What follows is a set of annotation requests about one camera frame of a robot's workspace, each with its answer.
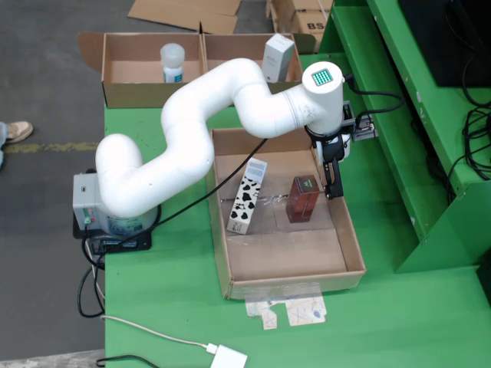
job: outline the shoe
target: shoe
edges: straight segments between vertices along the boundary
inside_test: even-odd
[[[6,144],[17,143],[25,140],[34,130],[31,123],[27,121],[18,121],[7,124],[7,141]]]

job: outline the cardboard box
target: cardboard box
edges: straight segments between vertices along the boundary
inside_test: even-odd
[[[271,36],[273,34],[84,32],[79,34],[77,42],[85,64],[101,73],[107,107],[162,107],[184,84],[227,60],[251,58],[261,65],[265,43]],[[208,61],[204,38],[212,57]],[[163,82],[160,49],[170,42],[180,44],[186,51],[182,83]],[[301,37],[301,42],[311,50],[310,40]],[[301,80],[302,65],[295,46],[287,82],[270,84],[270,90],[277,93]]]
[[[266,42],[274,34],[205,34],[204,47],[207,70],[235,58],[248,58],[262,66]],[[293,40],[291,34],[284,34]],[[285,82],[269,83],[269,90],[276,94],[302,82],[302,64],[297,47],[293,51]]]
[[[312,35],[317,52],[324,35],[326,18],[329,17],[333,0],[269,0],[267,6],[273,17],[277,32]]]
[[[163,82],[160,49],[171,42],[186,51],[182,83]],[[78,36],[78,47],[85,64],[102,74],[107,107],[162,107],[177,89],[206,73],[197,33],[85,32]]]
[[[235,14],[239,4],[236,0],[225,4],[227,1],[203,0],[200,4],[198,0],[179,3],[177,0],[136,0],[128,17],[194,30],[198,30],[201,24],[207,33],[232,34],[236,28],[237,17],[230,13]]]
[[[208,190],[261,141],[243,129],[213,130],[215,162]],[[366,269],[343,197],[320,195],[310,222],[290,224],[286,195],[295,176],[321,177],[304,130],[270,139],[255,155],[268,163],[247,235],[226,231],[243,172],[209,198],[219,282],[228,299],[287,297],[355,287]]]

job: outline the open cardboard box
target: open cardboard box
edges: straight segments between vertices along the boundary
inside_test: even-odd
[[[176,90],[227,60],[250,58],[261,65],[265,44],[272,36],[84,32],[78,36],[78,47],[85,64],[102,75],[107,107],[162,107]],[[310,40],[302,37],[300,40],[307,48],[311,47]],[[182,83],[163,82],[160,49],[171,42],[180,44],[186,51]],[[276,93],[301,82],[302,66],[297,46],[288,70],[288,80],[270,84],[271,91]]]
[[[222,182],[261,141],[244,129],[212,130],[215,162],[208,189]],[[315,175],[303,130],[270,139],[255,154],[268,168],[247,235],[226,231],[243,169],[209,198],[216,264],[228,299],[288,297],[355,287],[366,269],[344,197],[318,197],[310,222],[290,224],[286,195],[295,176]]]
[[[264,57],[266,42],[274,34],[205,34],[204,47],[207,70],[236,58],[247,58],[254,60],[260,67]],[[285,37],[294,41],[293,35],[284,34]],[[269,90],[276,94],[287,90],[302,81],[302,64],[298,56],[297,45],[294,45],[292,59],[288,68],[286,82],[268,83]]]
[[[160,49],[183,46],[183,82],[165,84]],[[198,33],[95,33],[78,36],[85,64],[101,72],[107,107],[162,107],[184,84],[206,73],[203,37]]]

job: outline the cardboard sheet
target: cardboard sheet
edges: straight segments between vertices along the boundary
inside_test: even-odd
[[[221,34],[232,34],[237,23],[235,15],[216,14],[161,0],[136,0],[128,17],[194,30],[199,29],[201,23],[204,32]]]
[[[173,4],[185,5],[191,8],[202,9],[205,12],[216,14],[235,15],[239,10],[240,0],[160,0]]]

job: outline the green workbench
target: green workbench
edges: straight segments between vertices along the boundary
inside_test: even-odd
[[[345,53],[362,90],[402,94],[404,88],[410,96],[407,103],[415,107],[448,174],[463,155],[461,132],[473,106],[460,88],[435,84],[397,0],[336,1],[321,51]],[[489,88],[471,88],[470,93],[477,100],[491,100]],[[370,108],[394,103],[378,96],[366,96],[364,102]],[[417,236],[414,250],[398,271],[473,265],[491,245],[491,227],[487,225],[491,182],[482,181],[461,160],[451,176],[457,197],[448,206],[445,188],[428,171],[427,152],[411,129],[412,119],[408,106],[374,117],[384,156]],[[485,136],[472,148],[488,143]],[[485,163],[490,152],[486,149],[475,158]]]
[[[343,72],[343,53],[302,57],[304,67],[330,60]],[[345,91],[356,111],[364,101]],[[105,111],[105,133],[132,137],[144,161],[165,149],[160,109]],[[235,109],[210,128],[239,127]],[[107,256],[107,314],[162,333],[221,343],[249,355],[247,367],[488,366],[491,310],[474,268],[395,274],[417,235],[379,140],[353,144],[341,163],[344,193],[367,266],[353,290],[324,295],[324,324],[290,327],[284,305],[272,309],[278,329],[263,330],[244,301],[223,299],[216,272],[208,204],[153,232],[149,251]],[[204,195],[204,180],[163,204],[170,215]],[[204,349],[174,343],[107,320],[106,355],[141,355],[158,366],[207,367]],[[141,363],[108,363],[109,368]]]

